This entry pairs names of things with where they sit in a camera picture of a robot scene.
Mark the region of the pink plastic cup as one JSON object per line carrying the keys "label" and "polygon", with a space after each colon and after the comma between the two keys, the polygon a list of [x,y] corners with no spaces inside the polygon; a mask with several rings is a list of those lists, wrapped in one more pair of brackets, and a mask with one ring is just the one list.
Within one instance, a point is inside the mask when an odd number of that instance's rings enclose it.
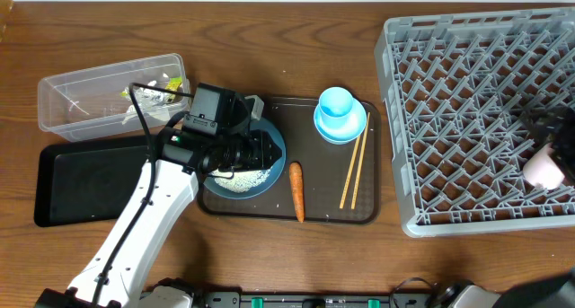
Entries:
{"label": "pink plastic cup", "polygon": [[553,161],[551,143],[544,145],[525,164],[523,175],[525,180],[536,188],[556,189],[565,176],[559,166]]}

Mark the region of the yellow green wrapper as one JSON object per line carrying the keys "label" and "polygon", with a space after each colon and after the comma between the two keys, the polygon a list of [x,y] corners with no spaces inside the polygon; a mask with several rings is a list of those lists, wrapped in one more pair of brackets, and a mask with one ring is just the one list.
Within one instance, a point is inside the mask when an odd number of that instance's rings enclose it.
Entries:
{"label": "yellow green wrapper", "polygon": [[[182,85],[182,78],[181,77],[167,77],[165,81],[158,83],[156,80],[153,80],[148,83],[149,86],[160,87],[165,90],[177,92],[181,85]],[[168,98],[167,103],[172,103],[176,96],[174,94],[169,94],[170,97]]]}

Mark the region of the light blue cup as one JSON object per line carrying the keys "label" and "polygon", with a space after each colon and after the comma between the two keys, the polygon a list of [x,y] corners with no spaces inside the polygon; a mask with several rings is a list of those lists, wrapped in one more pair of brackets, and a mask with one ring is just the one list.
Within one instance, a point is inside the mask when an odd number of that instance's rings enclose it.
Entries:
{"label": "light blue cup", "polygon": [[351,93],[342,87],[330,87],[319,98],[320,119],[324,128],[341,128],[347,122],[353,106]]}

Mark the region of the light blue bowl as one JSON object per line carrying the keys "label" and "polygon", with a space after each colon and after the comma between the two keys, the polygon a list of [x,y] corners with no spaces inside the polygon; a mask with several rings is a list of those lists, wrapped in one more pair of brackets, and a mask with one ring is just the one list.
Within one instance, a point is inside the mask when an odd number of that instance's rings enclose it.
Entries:
{"label": "light blue bowl", "polygon": [[354,100],[349,114],[347,123],[339,129],[328,132],[327,127],[323,124],[320,106],[317,105],[314,110],[314,125],[320,136],[327,142],[334,145],[344,145],[359,137],[364,131],[367,124],[367,114],[363,105]]}

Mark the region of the wooden chopstick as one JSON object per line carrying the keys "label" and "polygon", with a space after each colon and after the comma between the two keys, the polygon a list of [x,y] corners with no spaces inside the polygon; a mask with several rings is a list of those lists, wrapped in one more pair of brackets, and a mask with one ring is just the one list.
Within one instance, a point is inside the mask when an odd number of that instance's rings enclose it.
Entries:
{"label": "wooden chopstick", "polygon": [[360,142],[360,136],[358,136],[358,138],[355,140],[355,144],[354,144],[354,148],[352,151],[352,155],[350,158],[350,162],[349,162],[349,168],[347,171],[347,175],[346,175],[346,179],[343,185],[343,190],[342,190],[342,194],[341,194],[341,201],[340,201],[340,205],[339,205],[339,209],[343,209],[345,206],[345,201],[347,198],[347,193],[348,193],[348,189],[349,189],[349,183],[350,183],[350,179],[351,179],[351,174],[353,172],[353,166],[356,160],[356,156],[357,156],[357,152],[358,152],[358,146],[359,146],[359,142]]}
{"label": "wooden chopstick", "polygon": [[364,162],[364,154],[365,154],[365,148],[366,148],[366,143],[367,143],[367,134],[368,134],[370,116],[371,116],[371,113],[368,112],[367,113],[367,122],[366,122],[366,125],[364,127],[364,131],[363,131],[363,134],[361,137],[361,147],[360,147],[360,153],[359,153],[359,159],[358,159],[357,175],[356,175],[356,179],[355,179],[354,190],[353,190],[353,195],[352,195],[352,202],[351,202],[351,209],[352,210],[355,210],[357,198],[358,198],[358,189],[359,189],[361,172],[362,172],[362,167],[363,167],[363,162]]}

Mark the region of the aluminium foil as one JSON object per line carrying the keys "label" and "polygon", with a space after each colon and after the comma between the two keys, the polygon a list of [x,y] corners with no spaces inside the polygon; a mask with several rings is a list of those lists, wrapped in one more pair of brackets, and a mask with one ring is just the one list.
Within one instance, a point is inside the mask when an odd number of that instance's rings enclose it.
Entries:
{"label": "aluminium foil", "polygon": [[153,89],[136,87],[133,89],[136,102],[141,109],[149,109],[156,106],[164,106],[170,95]]}

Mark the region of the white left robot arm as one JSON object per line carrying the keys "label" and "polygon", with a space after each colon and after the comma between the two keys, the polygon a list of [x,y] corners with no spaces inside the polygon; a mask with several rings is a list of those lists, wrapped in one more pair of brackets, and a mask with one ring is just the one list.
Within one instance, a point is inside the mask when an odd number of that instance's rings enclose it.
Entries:
{"label": "white left robot arm", "polygon": [[184,286],[144,292],[151,267],[183,210],[206,178],[268,170],[285,148],[272,125],[261,128],[264,103],[225,88],[199,84],[189,111],[146,135],[148,159],[134,192],[90,263],[65,292],[45,289],[38,307],[191,307]]}

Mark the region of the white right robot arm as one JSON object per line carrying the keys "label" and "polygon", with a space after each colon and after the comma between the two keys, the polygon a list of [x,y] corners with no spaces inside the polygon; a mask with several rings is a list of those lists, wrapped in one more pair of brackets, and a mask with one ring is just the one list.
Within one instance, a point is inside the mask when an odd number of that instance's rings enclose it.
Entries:
{"label": "white right robot arm", "polygon": [[[574,184],[574,110],[557,108],[527,112],[522,123],[541,148],[523,167],[532,186],[558,189],[565,181]],[[495,303],[502,308],[572,307],[574,272],[515,286]]]}

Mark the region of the grey dishwasher rack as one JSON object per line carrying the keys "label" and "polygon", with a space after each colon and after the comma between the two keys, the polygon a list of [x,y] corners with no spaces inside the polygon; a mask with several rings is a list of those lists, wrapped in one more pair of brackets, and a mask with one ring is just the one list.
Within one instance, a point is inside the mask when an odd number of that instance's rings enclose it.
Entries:
{"label": "grey dishwasher rack", "polygon": [[572,8],[391,18],[375,59],[407,235],[573,226],[574,184],[525,180],[520,120],[574,109]]}

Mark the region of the dark blue plate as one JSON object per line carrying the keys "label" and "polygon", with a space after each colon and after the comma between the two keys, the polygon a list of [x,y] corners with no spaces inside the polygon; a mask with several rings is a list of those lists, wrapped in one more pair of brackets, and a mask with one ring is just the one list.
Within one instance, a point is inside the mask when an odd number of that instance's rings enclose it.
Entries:
{"label": "dark blue plate", "polygon": [[244,193],[234,193],[217,185],[213,177],[208,177],[204,180],[205,189],[209,190],[210,192],[222,198],[247,199],[256,197],[261,193],[265,192],[278,180],[278,178],[283,172],[284,165],[286,162],[286,146],[284,143],[284,139],[280,134],[280,132],[276,129],[276,127],[267,119],[253,121],[251,123],[251,131],[253,130],[262,130],[269,133],[271,139],[279,147],[282,153],[281,157],[269,169],[267,169],[270,170],[270,176],[268,177],[268,179],[266,179],[266,181],[262,183],[260,186],[250,189],[249,191],[246,191]]}

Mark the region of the pile of white rice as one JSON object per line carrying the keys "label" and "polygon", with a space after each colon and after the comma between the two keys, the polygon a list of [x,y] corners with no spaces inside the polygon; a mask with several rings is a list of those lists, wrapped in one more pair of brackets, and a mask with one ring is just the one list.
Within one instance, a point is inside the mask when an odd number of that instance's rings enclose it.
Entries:
{"label": "pile of white rice", "polygon": [[257,170],[247,172],[221,172],[216,170],[210,173],[220,187],[234,193],[244,193],[260,186],[270,176],[270,170]]}

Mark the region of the orange carrot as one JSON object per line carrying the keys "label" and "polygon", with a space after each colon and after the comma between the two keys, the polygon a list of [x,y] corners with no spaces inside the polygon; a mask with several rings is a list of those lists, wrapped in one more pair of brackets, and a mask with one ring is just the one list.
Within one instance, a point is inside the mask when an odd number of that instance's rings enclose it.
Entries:
{"label": "orange carrot", "polygon": [[289,180],[296,219],[303,223],[305,221],[304,184],[303,172],[299,163],[293,162],[289,165]]}

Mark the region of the dark brown serving tray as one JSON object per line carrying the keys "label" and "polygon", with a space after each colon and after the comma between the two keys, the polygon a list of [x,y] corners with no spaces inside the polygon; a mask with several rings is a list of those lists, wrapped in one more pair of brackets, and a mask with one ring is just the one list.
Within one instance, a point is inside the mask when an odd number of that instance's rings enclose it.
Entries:
{"label": "dark brown serving tray", "polygon": [[281,133],[287,159],[279,179],[260,195],[227,199],[205,189],[199,196],[201,210],[219,216],[240,216],[295,221],[288,167],[303,169],[305,221],[334,224],[369,224],[380,212],[380,119],[374,105],[364,101],[370,122],[355,210],[351,209],[361,142],[359,143],[345,206],[339,209],[343,185],[354,148],[352,142],[334,145],[325,141],[313,122],[316,99],[267,97],[264,117]]}

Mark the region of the clear plastic bin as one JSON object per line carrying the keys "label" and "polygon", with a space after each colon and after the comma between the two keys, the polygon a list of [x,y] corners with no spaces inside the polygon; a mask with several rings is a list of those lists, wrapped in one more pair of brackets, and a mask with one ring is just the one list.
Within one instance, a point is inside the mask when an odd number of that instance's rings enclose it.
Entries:
{"label": "clear plastic bin", "polygon": [[[128,107],[133,105],[128,86],[149,86],[167,77],[181,77],[178,92],[188,93],[190,82],[180,55],[172,53],[84,70],[52,75],[38,84],[38,122],[41,130],[57,134],[70,142],[114,136],[142,128],[138,119],[122,125]],[[187,110],[190,100],[176,96],[165,104],[170,116]]]}

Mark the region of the black plastic tray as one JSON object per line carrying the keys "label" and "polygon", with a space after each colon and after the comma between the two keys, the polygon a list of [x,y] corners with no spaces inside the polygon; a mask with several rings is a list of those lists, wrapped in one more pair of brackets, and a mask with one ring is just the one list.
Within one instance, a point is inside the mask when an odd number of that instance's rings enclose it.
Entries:
{"label": "black plastic tray", "polygon": [[51,227],[118,218],[147,156],[144,136],[47,146],[40,152],[34,223]]}

